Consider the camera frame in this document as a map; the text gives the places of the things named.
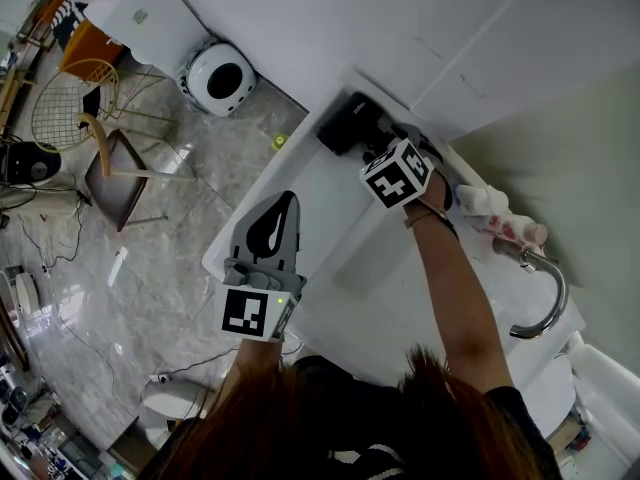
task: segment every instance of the sink basin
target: sink basin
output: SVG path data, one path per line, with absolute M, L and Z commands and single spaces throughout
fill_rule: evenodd
M 301 237 L 297 271 L 309 279 L 288 330 L 355 376 L 395 385 L 407 371 L 407 350 L 428 346 L 444 358 L 426 276 L 402 210 L 374 202 L 358 179 L 361 155 L 336 157 L 315 137 L 319 123 L 351 93 L 360 91 L 393 119 L 423 124 L 363 76 L 349 72 L 276 155 L 225 228 L 211 244 L 203 265 L 220 281 L 231 232 L 258 201 L 282 190 L 300 200 Z M 486 186 L 447 144 L 436 144 L 456 182 Z M 550 363 L 570 335 L 584 326 L 571 300 L 558 323 L 528 341 L 509 336 L 513 324 L 542 319 L 555 300 L 556 286 L 542 272 L 528 273 L 496 255 L 491 239 L 471 229 L 452 210 L 450 218 L 496 315 L 509 368 L 524 389 Z
M 491 239 L 454 211 L 450 218 L 493 309 L 507 361 L 524 389 L 582 322 L 572 302 L 544 336 L 522 341 L 513 324 L 529 325 L 553 305 L 556 284 L 496 255 Z M 416 344 L 445 358 L 426 275 L 402 212 L 372 204 L 311 278 L 292 324 L 322 355 L 369 382 L 394 385 Z

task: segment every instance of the fiducial marker cube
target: fiducial marker cube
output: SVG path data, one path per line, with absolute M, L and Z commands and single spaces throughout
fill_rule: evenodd
M 427 190 L 433 164 L 409 139 L 389 148 L 360 171 L 360 181 L 387 208 L 406 204 Z

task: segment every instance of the wooden chair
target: wooden chair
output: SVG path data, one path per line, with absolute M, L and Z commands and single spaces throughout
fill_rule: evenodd
M 148 178 L 191 182 L 197 179 L 149 169 L 120 130 L 113 130 L 107 137 L 100 122 L 89 114 L 78 114 L 76 121 L 88 123 L 98 141 L 98 153 L 85 175 L 91 199 L 118 231 L 125 226 L 167 219 L 154 217 L 128 221 Z

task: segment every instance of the cable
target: cable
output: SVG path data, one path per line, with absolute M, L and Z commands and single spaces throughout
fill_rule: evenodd
M 12 141 L 12 144 L 16 144 L 18 142 L 24 142 L 22 140 L 22 137 L 18 137 L 15 133 L 6 133 L 2 139 L 10 139 Z
M 122 407 L 122 409 L 124 410 L 124 412 L 126 412 L 129 416 L 131 416 L 132 418 L 135 418 L 135 416 L 133 414 L 131 414 L 127 408 L 125 407 L 125 405 L 120 401 L 120 399 L 116 396 L 116 393 L 114 391 L 115 388 L 115 383 L 116 383 L 116 372 L 113 369 L 113 366 L 111 366 L 111 363 L 109 361 L 107 361 L 107 359 L 95 348 L 91 347 L 90 345 L 88 345 L 82 338 L 80 338 L 80 336 L 78 336 L 75 332 L 73 332 L 71 330 L 71 327 L 69 327 L 67 325 L 67 322 L 64 321 L 63 318 L 60 318 L 60 320 L 62 321 L 62 325 L 64 325 L 67 330 L 73 334 L 73 336 L 80 342 L 82 343 L 85 347 L 87 347 L 89 350 L 95 352 L 100 359 L 102 359 L 104 361 L 104 364 L 106 364 L 109 367 L 109 370 L 111 371 L 111 396 L 114 398 L 114 400 L 116 402 L 118 402 L 118 404 L 120 405 L 120 407 Z
M 157 374 L 158 377 L 158 382 L 160 382 L 160 375 L 174 375 L 176 373 L 180 373 L 180 372 L 186 372 L 187 370 L 191 370 L 191 368 L 194 368 L 196 366 L 200 366 L 206 363 L 210 363 L 212 361 L 215 361 L 216 359 L 220 359 L 226 355 L 229 355 L 231 352 L 233 352 L 234 350 L 238 350 L 239 346 L 236 347 L 232 347 L 229 350 L 227 350 L 226 352 L 223 352 L 222 354 L 218 354 L 217 356 L 213 356 L 210 357 L 209 359 L 205 359 L 204 361 L 200 361 L 199 363 L 193 363 L 189 366 L 185 366 L 184 368 L 178 368 L 177 370 L 173 370 L 173 371 L 169 371 L 169 372 L 160 372 Z
M 42 254 L 42 248 L 35 242 L 35 240 L 33 238 L 31 238 L 29 233 L 27 233 L 27 229 L 24 226 L 24 220 L 22 220 L 22 217 L 18 216 L 18 218 L 20 219 L 20 223 L 22 224 L 22 232 L 29 239 L 29 241 L 33 244 L 33 246 L 38 250 L 38 254 L 40 255 L 40 259 L 42 260 L 42 267 L 45 270 L 50 270 L 53 267 L 55 267 L 56 264 L 58 263 L 58 260 L 65 260 L 65 261 L 68 261 L 69 263 L 71 263 L 78 256 L 78 251 L 80 249 L 80 234 L 82 233 L 82 226 L 83 226 L 83 223 L 84 223 L 80 219 L 80 217 L 81 217 L 80 205 L 81 204 L 82 204 L 82 200 L 78 199 L 78 203 L 76 204 L 76 216 L 78 218 L 78 237 L 77 237 L 77 241 L 76 241 L 76 248 L 75 248 L 75 251 L 73 252 L 73 256 L 71 256 L 71 258 L 68 258 L 67 256 L 57 255 L 55 258 L 53 258 L 53 263 L 51 265 L 47 265 L 46 264 L 46 261 L 44 259 L 44 255 Z
M 149 379 L 147 381 L 147 383 L 144 385 L 144 387 L 142 388 L 142 390 L 140 391 L 140 394 L 138 395 L 138 402 L 140 404 L 142 404 L 142 395 L 145 392 L 145 390 L 149 387 L 149 384 L 151 384 L 153 382 L 153 379 Z
M 29 188 L 24 188 L 20 185 L 10 184 L 10 183 L 2 183 L 0 185 L 2 187 L 11 188 L 13 190 L 22 190 L 22 191 L 33 190 L 33 195 L 31 196 L 30 199 L 27 199 L 26 201 L 23 201 L 22 203 L 17 204 L 15 206 L 9 206 L 8 208 L 2 207 L 0 208 L 0 212 L 6 212 L 9 210 L 17 210 L 18 208 L 22 208 L 24 205 L 33 201 L 37 197 L 38 192 L 75 192 L 78 195 L 78 198 L 80 200 L 82 201 L 87 200 L 86 196 L 75 188 L 46 188 L 46 187 L 42 188 L 42 187 L 36 187 L 35 185 L 33 185 L 33 183 L 22 183 L 22 185 L 28 185 Z
M 0 208 L 0 212 L 6 212 L 7 210 L 16 210 L 18 208 L 22 208 L 25 204 L 30 203 L 31 201 L 33 201 L 36 198 L 37 195 L 38 195 L 38 191 L 34 190 L 33 191 L 33 196 L 31 196 L 31 199 L 23 201 L 22 203 L 17 204 L 15 206 L 9 206 L 8 208 L 7 207 L 2 207 L 2 208 Z
M 296 354 L 296 353 L 300 352 L 300 349 L 302 347 L 304 347 L 304 343 L 300 342 L 300 345 L 298 345 L 295 350 L 292 350 L 291 352 L 285 352 L 284 354 L 280 354 L 280 355 L 281 356 L 290 356 L 291 354 Z

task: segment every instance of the black shirt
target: black shirt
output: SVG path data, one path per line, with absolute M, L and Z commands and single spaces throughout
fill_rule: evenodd
M 405 412 L 406 404 L 400 391 L 357 381 L 320 356 L 303 358 L 296 362 L 295 368 L 313 389 L 322 393 L 319 399 L 322 407 L 318 408 L 321 414 L 319 424 L 329 436 L 330 449 L 322 476 L 333 480 L 400 480 L 412 477 L 403 450 L 407 449 L 407 439 L 420 437 L 416 435 L 417 429 L 411 428 L 412 415 Z M 499 387 L 485 396 L 520 429 L 544 478 L 561 479 L 553 451 L 529 416 L 520 392 L 513 387 Z M 437 428 L 434 424 L 421 430 L 437 432 Z M 446 464 L 438 465 L 436 461 L 451 461 L 451 456 L 431 457 L 433 447 L 424 448 L 424 459 L 420 463 L 433 465 L 433 478 L 440 477 L 437 472 L 440 468 L 446 471 Z M 464 460 L 464 457 L 457 454 L 457 460 Z

